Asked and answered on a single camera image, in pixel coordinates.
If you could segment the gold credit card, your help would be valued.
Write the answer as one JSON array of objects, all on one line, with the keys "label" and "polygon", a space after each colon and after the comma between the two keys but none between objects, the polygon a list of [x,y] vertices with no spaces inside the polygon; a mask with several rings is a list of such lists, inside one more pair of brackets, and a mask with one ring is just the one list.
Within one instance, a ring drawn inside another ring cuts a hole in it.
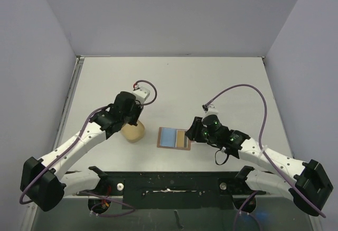
[{"label": "gold credit card", "polygon": [[175,147],[178,149],[189,149],[189,139],[185,135],[185,130],[176,131]]}]

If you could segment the tan leather card holder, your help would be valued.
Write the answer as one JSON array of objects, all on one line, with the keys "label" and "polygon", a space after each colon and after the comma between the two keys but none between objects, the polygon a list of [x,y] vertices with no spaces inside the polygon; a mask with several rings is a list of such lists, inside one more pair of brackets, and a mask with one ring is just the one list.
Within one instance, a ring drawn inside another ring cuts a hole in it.
[{"label": "tan leather card holder", "polygon": [[177,129],[177,128],[168,128],[168,127],[160,127],[158,130],[158,139],[157,139],[157,147],[164,148],[164,149],[176,149],[176,150],[184,150],[190,151],[191,150],[191,141],[189,140],[189,149],[178,149],[175,147],[176,141],[176,131],[177,130],[184,130],[184,129]]}]

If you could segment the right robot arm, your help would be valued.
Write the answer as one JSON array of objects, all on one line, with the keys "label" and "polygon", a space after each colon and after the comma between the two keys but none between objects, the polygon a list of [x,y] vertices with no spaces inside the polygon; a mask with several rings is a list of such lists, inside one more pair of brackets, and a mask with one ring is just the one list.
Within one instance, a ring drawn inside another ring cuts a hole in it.
[{"label": "right robot arm", "polygon": [[262,147],[249,135],[222,125],[215,114],[195,117],[185,135],[191,141],[206,143],[261,168],[242,168],[235,180],[240,193],[253,190],[280,195],[311,216],[325,216],[322,209],[333,185],[319,162],[293,159]]}]

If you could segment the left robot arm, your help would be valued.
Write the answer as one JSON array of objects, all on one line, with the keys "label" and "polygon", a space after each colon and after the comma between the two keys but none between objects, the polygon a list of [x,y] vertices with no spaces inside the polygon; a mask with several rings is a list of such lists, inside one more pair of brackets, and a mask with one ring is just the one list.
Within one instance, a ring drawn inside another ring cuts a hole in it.
[{"label": "left robot arm", "polygon": [[136,126],[150,92],[136,88],[120,92],[113,103],[95,109],[86,118],[82,128],[54,151],[39,159],[30,157],[23,164],[19,202],[29,197],[43,211],[53,209],[67,192],[75,193],[64,175],[93,147],[109,139],[126,124]]}]

